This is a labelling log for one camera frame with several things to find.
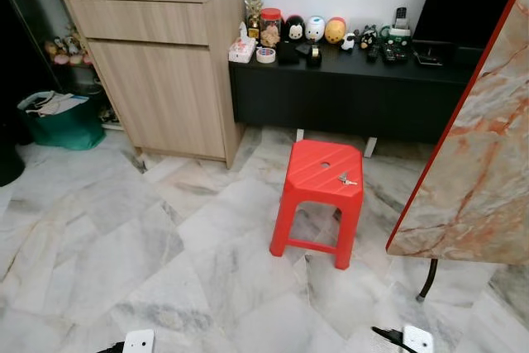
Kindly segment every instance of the container lid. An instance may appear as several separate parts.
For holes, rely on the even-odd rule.
[[[281,10],[278,8],[264,8],[261,10],[261,18],[264,20],[280,20]]]

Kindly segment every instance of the black tv console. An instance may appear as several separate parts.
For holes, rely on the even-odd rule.
[[[319,68],[299,64],[230,63],[235,119],[403,141],[437,142],[469,82],[473,69],[446,65],[425,68],[410,60],[366,62],[321,44]]]

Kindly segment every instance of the red plastic stool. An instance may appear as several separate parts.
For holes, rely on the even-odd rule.
[[[286,245],[328,252],[336,255],[336,268],[347,269],[363,194],[362,154],[357,149],[329,142],[296,142],[290,154],[270,252],[281,256]],[[306,201],[328,203],[341,210],[336,247],[288,238],[296,207]]]

